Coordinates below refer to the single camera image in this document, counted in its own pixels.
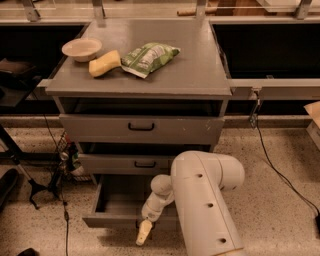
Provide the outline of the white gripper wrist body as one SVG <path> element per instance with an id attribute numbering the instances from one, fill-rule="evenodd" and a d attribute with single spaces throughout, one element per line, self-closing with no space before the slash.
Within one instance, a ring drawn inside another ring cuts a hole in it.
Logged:
<path id="1" fill-rule="evenodd" d="M 142 207 L 142 218 L 148 219 L 150 222 L 156 222 L 161 216 L 164 208 L 173 201 L 174 195 L 172 193 L 168 195 L 159 195 L 152 192 Z"/>

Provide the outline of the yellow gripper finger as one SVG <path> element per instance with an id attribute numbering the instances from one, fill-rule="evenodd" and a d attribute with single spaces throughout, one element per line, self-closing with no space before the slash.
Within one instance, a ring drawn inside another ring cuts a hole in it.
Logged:
<path id="1" fill-rule="evenodd" d="M 139 225 L 136 244 L 142 246 L 153 228 L 153 223 L 149 219 L 143 220 Z"/>

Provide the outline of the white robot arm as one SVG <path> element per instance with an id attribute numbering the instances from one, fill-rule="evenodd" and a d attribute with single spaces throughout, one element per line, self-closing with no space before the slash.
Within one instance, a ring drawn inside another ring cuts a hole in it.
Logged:
<path id="1" fill-rule="evenodd" d="M 168 175 L 151 181 L 136 244 L 141 246 L 173 203 L 188 256 L 248 256 L 221 192 L 244 182 L 243 165 L 234 157 L 201 151 L 179 154 Z"/>

